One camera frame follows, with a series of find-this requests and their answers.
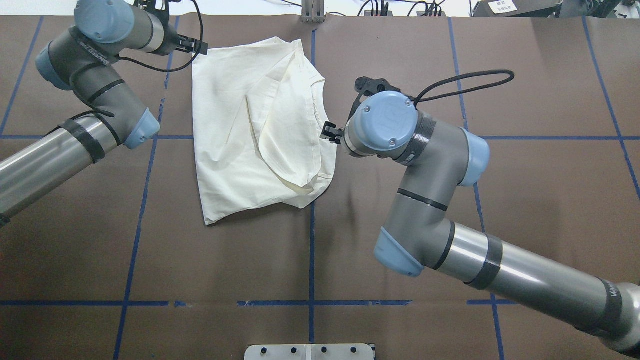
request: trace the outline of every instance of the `black cable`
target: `black cable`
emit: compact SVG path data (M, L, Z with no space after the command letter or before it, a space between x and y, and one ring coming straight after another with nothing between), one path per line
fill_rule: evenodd
M435 89L435 88L437 88L439 86L445 85L445 84L453 83L455 81L459 81L459 80L462 80L462 79L476 78L478 76L500 75L500 74L505 74L505 75L508 75L509 77L504 79L504 80L500 80L498 82L495 82L495 83L481 85L481 86L477 86L477 87L471 88L471 89L458 90L456 92L449 92L447 94L442 94L442 95L438 95L438 96L432 96L432 97L428 97L426 99L422 98L428 92L432 91L433 89ZM499 85L502 85L502 84L506 84L509 81L513 80L513 78L515 78L515 73L513 71L511 71L511 70L506 70L506 69L469 72L468 74L462 74L462 75L459 75L459 76L454 76L453 78L445 79L445 80L439 81L439 82L437 82L437 83L435 83L433 85L429 85L426 89L424 89L420 93L420 95L418 95L416 98L412 99L413 100L413 105L417 107L419 102L431 101L431 100L435 100L435 99L441 99L443 97L466 94L468 92L473 92L473 91L478 91L478 90L482 90L482 89L492 88L494 86L499 86Z
M413 6L411 7L411 10L409 10L409 13L406 14L407 17L411 16L411 13L413 12L413 9L415 9L416 6L418 6L418 4L424 4L424 11L426 12L429 4L427 4L426 1L416 1L413 3Z
M360 8L360 11L358 12L358 15L356 16L360 16L360 14L362 13L362 10L364 10L364 7L367 6L367 4L371 3L371 0L366 0L364 4L362 4L362 7Z
M302 7L302 5L300 5L300 4L292 3L292 2L287 1L287 0L280 0L280 1L281 1L281 2L283 2L283 3L287 3L287 4L291 4L291 5L298 6L298 7L300 7L300 8Z
M414 5L415 5L415 4L424 4L424 5L425 5L425 14L424 14L424 15L421 15L421 16L428 16L428 14L427 14L427 13L429 12L429 9L428 9L428 7L427 7L427 6L428 6L429 4L428 4L428 3L426 3L426 1L424 1L424 0L422 0L422 1L413 1L413 0L387 0L387 4L389 4L391 1L396 1L396 2L398 2L398 3L410 3L410 4L414 4ZM439 12L439 13L441 13L441 14L442 14L442 8L440 7L440 5L439 5L439 4L436 4L436 6L435 6L435 8L433 9L433 11L434 11L434 12Z
M446 0L442 0L440 1L435 8L435 13L433 14L433 16L442 16L442 4L445 2Z
M155 71L159 71L159 72L176 72L176 71L180 71L183 69L186 69L189 65L191 65L191 63L193 63L194 60L196 60L196 58L198 57L198 55L200 54L200 49L202 48L202 40L204 39L204 25L202 24L202 14L200 13L200 7L198 6L198 3L196 2L196 0L191 0L191 2L196 6L196 12L198 13L198 21L200 21L200 43L198 44L198 49L196 49L196 54L183 66L178 67L176 69L160 69L157 67L153 67L151 65L147 65L143 62L140 62L138 60L132 59L132 58L125 58L125 57L121 57L121 56L116 56L118 58L118 60L125 60L125 61L129 61L135 64L138 64L142 67L146 67L147 69L151 69L151 70L155 70Z
M431 3L431 6L429 6L429 9L427 11L425 11L422 16L437 16L438 15L438 4L436 4L435 1L433 1Z
M429 3L427 3L424 7L424 13L422 13L422 15L420 16L431 16L431 11L433 11L434 5L435 5L435 2L431 3L431 6L429 6Z

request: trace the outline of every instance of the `folded cloth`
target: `folded cloth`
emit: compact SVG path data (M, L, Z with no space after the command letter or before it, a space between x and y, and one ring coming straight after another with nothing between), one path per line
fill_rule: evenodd
M324 78L300 40L210 49L193 62L193 140L206 225L246 209L308 206L329 187L336 145Z

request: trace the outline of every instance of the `blue joint cap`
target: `blue joint cap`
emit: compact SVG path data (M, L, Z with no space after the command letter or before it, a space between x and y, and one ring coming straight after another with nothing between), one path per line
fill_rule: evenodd
M158 134L158 131L160 131L160 123L147 108L127 141L124 142L124 145L130 149L135 149L143 142L151 139L155 134Z
M123 0L78 0L74 17L78 29L101 44L124 40L136 22L133 9Z
M472 186L480 180L480 176L482 176L486 167L489 165L491 150L489 149L489 144L487 144L483 138L469 133L462 127L460 129L465 132L469 145L469 164L465 178L460 183L460 186Z
M403 275L416 277L424 269L424 266L411 256L384 227L380 229L374 254L382 265Z
M384 91L365 100L353 115L355 134L368 148L391 151L406 144L418 124L418 111L402 93Z
M36 57L36 68L38 68L38 72L42 77L48 82L52 83L53 86L59 88L60 90L69 91L71 90L71 86L69 86L66 82L64 82L56 69L54 69L53 64L51 63L51 58L49 57L49 45L45 46L40 54Z

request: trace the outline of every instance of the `white bracket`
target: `white bracket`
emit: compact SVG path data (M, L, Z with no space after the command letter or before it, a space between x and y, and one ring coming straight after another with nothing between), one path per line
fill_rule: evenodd
M324 0L302 0L302 22L324 22Z
M252 345L244 360L375 360L375 345Z

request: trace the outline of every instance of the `brown table surface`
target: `brown table surface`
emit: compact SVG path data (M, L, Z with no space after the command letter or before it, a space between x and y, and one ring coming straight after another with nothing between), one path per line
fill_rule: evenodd
M176 21L180 33L199 31L194 15ZM301 38L340 126L360 76L417 94L456 70L514 70L511 83L463 102L420 106L492 148L477 193L460 188L450 218L614 282L640 280L640 21L204 21L211 47ZM2 17L0 160L85 111L34 63L71 24ZM173 66L187 59L177 53ZM242 359L248 345L309 342L375 343L378 359L394 360L624 359L438 272L414 279L380 265L373 248L404 171L390 160L339 152L314 206L274 205L205 227L191 70L116 69L161 118L160 136L116 149L0 231L1 359Z

